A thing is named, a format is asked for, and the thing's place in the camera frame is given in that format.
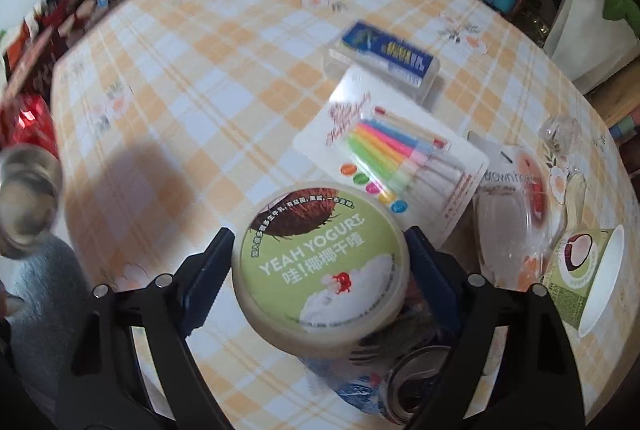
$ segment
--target birthday candle package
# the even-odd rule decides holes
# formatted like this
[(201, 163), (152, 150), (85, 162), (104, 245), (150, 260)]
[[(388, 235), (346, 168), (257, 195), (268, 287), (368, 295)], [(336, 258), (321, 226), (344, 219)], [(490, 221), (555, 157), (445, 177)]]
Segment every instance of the birthday candle package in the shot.
[(401, 229), (444, 243), (484, 176), (483, 152), (377, 76), (352, 65), (294, 147), (385, 204)]

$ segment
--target metal cup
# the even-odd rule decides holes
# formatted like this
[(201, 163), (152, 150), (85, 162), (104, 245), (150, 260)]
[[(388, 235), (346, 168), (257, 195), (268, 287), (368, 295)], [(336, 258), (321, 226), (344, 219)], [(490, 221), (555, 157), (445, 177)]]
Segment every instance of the metal cup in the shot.
[(385, 417), (392, 423), (405, 425), (431, 388), (449, 355), (450, 347), (431, 346), (414, 350), (401, 358), (380, 383), (380, 400)]
[(0, 254), (30, 256), (50, 233), (62, 192), (62, 165), (47, 150), (17, 144), (0, 152)]

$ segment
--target coconut yogurt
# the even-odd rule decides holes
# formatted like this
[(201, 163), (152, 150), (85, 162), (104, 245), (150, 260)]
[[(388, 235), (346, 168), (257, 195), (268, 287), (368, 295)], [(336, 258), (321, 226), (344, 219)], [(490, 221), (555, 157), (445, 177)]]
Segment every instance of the coconut yogurt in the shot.
[(234, 289), (274, 346), (301, 357), (348, 354), (397, 315), (409, 278), (404, 236), (359, 191), (290, 188), (248, 224), (234, 248)]

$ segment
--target gray fabric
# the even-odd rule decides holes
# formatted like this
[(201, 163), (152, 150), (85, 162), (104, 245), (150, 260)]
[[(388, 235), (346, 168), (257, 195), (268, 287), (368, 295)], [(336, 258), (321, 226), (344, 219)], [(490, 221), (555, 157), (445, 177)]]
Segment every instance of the gray fabric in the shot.
[(26, 306), (11, 317), (16, 371), (25, 383), (56, 399), (65, 352), (86, 309), (89, 288), (74, 251), (50, 235), (20, 264), (8, 289)]

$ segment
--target leaf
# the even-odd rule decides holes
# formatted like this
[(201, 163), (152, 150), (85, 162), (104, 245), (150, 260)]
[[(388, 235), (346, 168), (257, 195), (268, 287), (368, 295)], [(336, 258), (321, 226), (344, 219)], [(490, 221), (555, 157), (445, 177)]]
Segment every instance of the leaf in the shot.
[(633, 0), (625, 0), (626, 21), (636, 36), (640, 37), (640, 7)]
[(604, 0), (602, 17), (604, 20), (620, 20), (626, 15), (624, 0)]

